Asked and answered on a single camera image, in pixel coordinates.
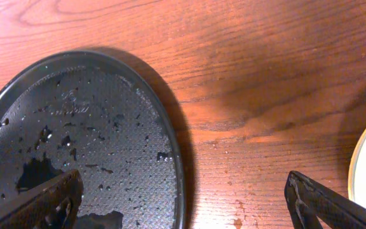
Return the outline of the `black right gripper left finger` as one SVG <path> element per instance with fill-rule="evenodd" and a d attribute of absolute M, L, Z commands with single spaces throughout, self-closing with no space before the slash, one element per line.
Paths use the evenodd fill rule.
<path fill-rule="evenodd" d="M 72 228 L 82 194 L 78 170 L 64 172 L 0 206 L 0 228 Z"/>

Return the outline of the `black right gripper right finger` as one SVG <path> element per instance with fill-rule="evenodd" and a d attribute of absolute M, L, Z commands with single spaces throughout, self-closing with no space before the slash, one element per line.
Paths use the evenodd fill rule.
<path fill-rule="evenodd" d="M 366 228 L 366 209 L 292 170 L 284 188 L 294 228 Z"/>

